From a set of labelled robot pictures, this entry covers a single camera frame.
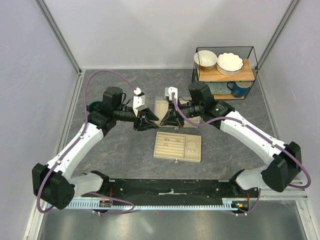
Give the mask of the beige jewelry box with lid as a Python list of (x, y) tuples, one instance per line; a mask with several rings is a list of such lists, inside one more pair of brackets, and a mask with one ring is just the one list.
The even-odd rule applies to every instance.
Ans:
[[(181, 104), (185, 104), (190, 100), (191, 100), (190, 97), (181, 97), (181, 98), (179, 98), (179, 101), (180, 101)], [(159, 120), (155, 121), (155, 123), (158, 126), (160, 126), (160, 128), (176, 128), (176, 129), (178, 129), (177, 126), (171, 126), (171, 125), (161, 126), (160, 125), (161, 120), (164, 118), (165, 114), (168, 111), (168, 106), (169, 106), (169, 103), (166, 101), (165, 98), (163, 98), (163, 97), (156, 97), (155, 98), (154, 113), (159, 118)], [(192, 121), (195, 124), (199, 124), (201, 118), (198, 116), (198, 117), (189, 118), (189, 120)], [(194, 125), (188, 123), (187, 121), (184, 121), (183, 128), (197, 128), (197, 126), (194, 126)]]

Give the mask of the beige jewelry tray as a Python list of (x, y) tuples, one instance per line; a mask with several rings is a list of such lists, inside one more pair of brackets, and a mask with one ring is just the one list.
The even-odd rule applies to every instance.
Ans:
[(153, 157), (175, 161), (200, 163), (202, 137), (171, 132), (156, 133)]

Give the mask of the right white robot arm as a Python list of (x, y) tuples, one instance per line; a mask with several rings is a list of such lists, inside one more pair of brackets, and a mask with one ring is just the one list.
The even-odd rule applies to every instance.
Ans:
[(264, 162), (264, 166), (241, 170), (235, 175), (235, 181), (229, 184), (229, 191), (235, 197), (242, 196), (254, 187), (269, 187), (273, 191), (283, 192), (301, 172), (301, 147), (276, 139), (257, 128), (234, 107), (225, 101), (215, 100), (209, 86), (196, 81), (188, 87), (191, 100), (180, 103), (176, 87), (165, 88), (168, 111), (161, 120), (162, 126), (183, 127), (191, 118), (200, 117), (205, 124), (216, 127), (246, 145)]

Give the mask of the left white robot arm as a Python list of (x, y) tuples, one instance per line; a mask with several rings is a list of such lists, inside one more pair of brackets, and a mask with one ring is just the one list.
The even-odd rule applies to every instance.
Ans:
[(94, 192), (99, 197), (110, 191), (108, 176), (92, 171), (83, 176), (72, 174), (87, 153), (101, 141), (117, 122), (130, 122), (136, 131), (158, 129), (159, 118), (145, 104), (146, 96), (140, 90), (133, 98), (133, 105), (124, 105), (126, 94), (119, 87), (108, 87), (101, 101), (88, 105), (85, 122), (77, 135), (45, 165), (36, 164), (32, 169), (33, 193), (38, 210), (43, 200), (59, 210), (66, 208), (73, 198)]

